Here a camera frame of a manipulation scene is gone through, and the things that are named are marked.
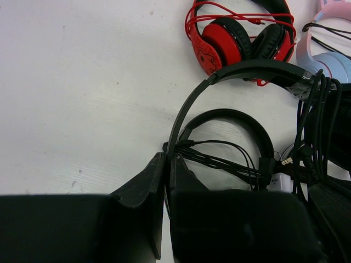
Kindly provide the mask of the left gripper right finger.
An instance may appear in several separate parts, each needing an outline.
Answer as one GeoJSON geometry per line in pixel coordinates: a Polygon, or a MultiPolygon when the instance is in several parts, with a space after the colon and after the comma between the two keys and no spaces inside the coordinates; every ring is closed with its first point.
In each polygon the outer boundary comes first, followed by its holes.
{"type": "Polygon", "coordinates": [[[189,170],[183,156],[176,153],[171,160],[167,185],[167,211],[170,219],[176,210],[172,196],[176,192],[182,191],[209,192],[210,190],[196,177],[193,171],[189,170]]]}

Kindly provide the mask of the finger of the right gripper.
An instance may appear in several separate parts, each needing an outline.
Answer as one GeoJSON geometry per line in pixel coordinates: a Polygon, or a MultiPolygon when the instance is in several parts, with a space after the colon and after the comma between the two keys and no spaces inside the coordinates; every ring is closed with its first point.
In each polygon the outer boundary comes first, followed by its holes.
{"type": "Polygon", "coordinates": [[[328,262],[350,262],[350,181],[328,178],[314,184],[308,203],[328,262]]]}

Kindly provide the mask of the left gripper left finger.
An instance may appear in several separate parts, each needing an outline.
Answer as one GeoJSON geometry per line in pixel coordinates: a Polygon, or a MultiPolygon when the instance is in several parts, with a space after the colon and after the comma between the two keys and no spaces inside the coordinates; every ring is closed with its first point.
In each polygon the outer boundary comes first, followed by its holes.
{"type": "Polygon", "coordinates": [[[135,177],[111,194],[109,260],[161,257],[165,154],[156,153],[135,177]]]}

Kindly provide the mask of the black on-ear headphones with cable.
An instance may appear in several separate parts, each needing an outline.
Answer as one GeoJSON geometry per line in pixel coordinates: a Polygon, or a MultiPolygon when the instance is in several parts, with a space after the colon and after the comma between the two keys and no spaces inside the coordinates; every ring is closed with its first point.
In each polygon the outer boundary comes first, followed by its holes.
{"type": "Polygon", "coordinates": [[[273,83],[298,99],[296,137],[288,162],[293,169],[293,193],[304,200],[302,183],[307,183],[312,201],[317,206],[338,202],[350,205],[350,182],[328,175],[328,162],[350,169],[350,84],[328,77],[323,70],[309,72],[296,65],[273,60],[247,60],[211,74],[186,99],[180,109],[169,140],[163,149],[167,160],[176,155],[213,169],[223,170],[247,182],[251,190],[266,189],[274,169],[272,141],[265,129],[251,116],[231,109],[205,112],[188,124],[184,120],[195,100],[209,86],[230,78],[263,80],[273,83]],[[212,119],[236,118],[252,130],[260,151],[258,165],[241,146],[246,165],[205,155],[194,150],[190,133],[212,119]]]}

